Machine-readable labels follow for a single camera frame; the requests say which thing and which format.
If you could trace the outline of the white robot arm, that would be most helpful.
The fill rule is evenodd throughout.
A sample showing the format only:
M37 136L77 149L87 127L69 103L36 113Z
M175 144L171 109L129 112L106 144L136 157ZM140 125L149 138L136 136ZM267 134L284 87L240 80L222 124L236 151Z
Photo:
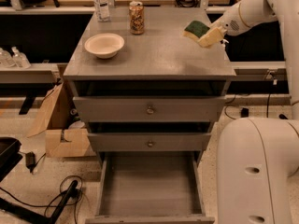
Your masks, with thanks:
M210 25L199 44L208 47L274 20L292 117L236 119L223 129L217 154L218 224L292 224L287 179L299 168L299 0L241 0Z

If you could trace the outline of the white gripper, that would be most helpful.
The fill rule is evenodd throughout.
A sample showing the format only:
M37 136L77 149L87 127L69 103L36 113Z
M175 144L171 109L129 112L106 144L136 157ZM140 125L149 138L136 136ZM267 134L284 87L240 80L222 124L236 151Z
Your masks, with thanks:
M242 18L241 3L228 8L223 15L211 24L209 29L198 41L203 48L221 42L225 35L237 36L249 30Z

